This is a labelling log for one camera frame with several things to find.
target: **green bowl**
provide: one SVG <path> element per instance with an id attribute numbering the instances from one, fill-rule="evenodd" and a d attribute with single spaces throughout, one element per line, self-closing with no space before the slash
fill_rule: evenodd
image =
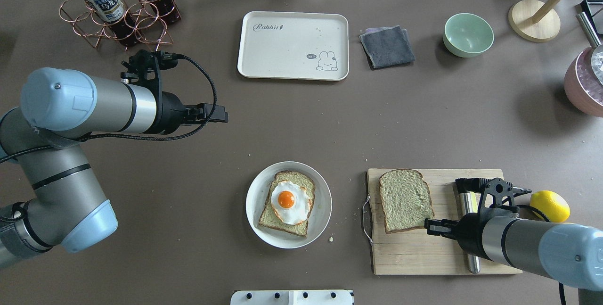
<path id="1" fill-rule="evenodd" d="M 487 51 L 494 43 L 492 27 L 481 17 L 460 13 L 444 26 L 444 45 L 456 56 L 473 58 Z"/>

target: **toast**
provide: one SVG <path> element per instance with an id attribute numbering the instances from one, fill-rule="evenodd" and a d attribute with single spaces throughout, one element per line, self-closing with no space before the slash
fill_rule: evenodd
<path id="1" fill-rule="evenodd" d="M 270 185 L 270 189 L 266 197 L 266 204 L 262 211 L 262 215 L 260 215 L 258 225 L 272 228 L 274 230 L 288 232 L 290 234 L 295 234 L 296 236 L 306 237 L 308 235 L 308 220 L 305 220 L 298 225 L 289 225 L 280 221 L 280 219 L 278 219 L 274 213 L 270 196 L 272 195 L 272 191 L 274 191 L 276 185 L 284 180 L 289 180 L 306 189 L 306 193 L 310 197 L 310 212 L 308 212 L 308 219 L 310 218 L 310 213 L 312 213 L 312 208 L 314 206 L 314 181 L 300 172 L 281 171 L 274 175 L 274 180 Z"/>
<path id="2" fill-rule="evenodd" d="M 423 228 L 425 219 L 435 216 L 429 186 L 416 170 L 383 174 L 379 178 L 379 195 L 387 234 Z"/>

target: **egg yolk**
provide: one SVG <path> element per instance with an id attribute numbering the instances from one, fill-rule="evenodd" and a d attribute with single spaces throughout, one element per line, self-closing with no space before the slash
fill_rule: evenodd
<path id="1" fill-rule="evenodd" d="M 295 204 L 295 196 L 289 191 L 282 191 L 278 195 L 278 204 L 283 208 L 291 208 Z"/>

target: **dark liquid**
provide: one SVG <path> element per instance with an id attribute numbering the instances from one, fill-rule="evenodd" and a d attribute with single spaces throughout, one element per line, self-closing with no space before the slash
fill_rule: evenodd
<path id="1" fill-rule="evenodd" d="M 156 13 L 166 24 L 171 25 L 181 19 L 180 12 L 178 11 L 178 7 L 174 4 L 174 0 L 157 0 L 152 1 L 152 3 L 157 6 Z"/>
<path id="2" fill-rule="evenodd" d="M 135 26 L 136 22 L 130 16 L 130 14 L 125 15 L 121 20 L 109 26 L 111 30 L 115 33 L 115 37 L 119 40 L 119 43 L 126 47 L 130 47 L 136 45 L 138 43 L 138 39 L 136 39 L 136 33 L 134 33 L 134 28 L 131 26 Z"/>

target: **brown table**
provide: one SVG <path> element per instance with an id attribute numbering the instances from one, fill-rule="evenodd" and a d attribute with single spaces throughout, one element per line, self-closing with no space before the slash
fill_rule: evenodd
<path id="1" fill-rule="evenodd" d="M 3 0 L 0 110 L 19 103 L 26 76 L 42 66 L 118 79 L 128 54 L 109 43 L 92 49 L 75 36 L 58 18 L 62 1 Z M 562 88 L 567 67 L 588 47 L 574 17 L 581 0 L 556 7 L 562 30 L 546 44 L 509 27 L 507 11 L 518 1 L 177 0 L 183 21 L 164 49 L 207 69 L 230 123 L 168 143 L 84 144 L 119 229 L 81 253 L 56 247 L 0 271 L 0 303 L 228 304 L 235 290 L 338 288 L 353 289 L 356 304 L 557 303 L 556 283 L 530 273 L 377 277 L 358 217 L 369 168 L 501 168 L 517 185 L 566 196 L 569 221 L 603 228 L 603 120 L 579 112 Z M 347 17 L 348 77 L 241 76 L 241 23 L 254 10 Z M 478 58 L 456 58 L 441 40 L 446 19 L 463 11 L 495 31 L 492 49 Z M 358 36 L 396 24 L 409 31 L 416 61 L 371 70 Z M 188 64 L 164 81 L 184 103 L 211 101 Z M 325 233 L 290 251 L 261 241 L 244 206 L 256 174 L 286 160 L 321 172 L 334 203 Z M 0 183 L 3 205 L 33 197 L 17 165 L 2 165 Z M 575 290 L 567 294 L 576 303 Z"/>

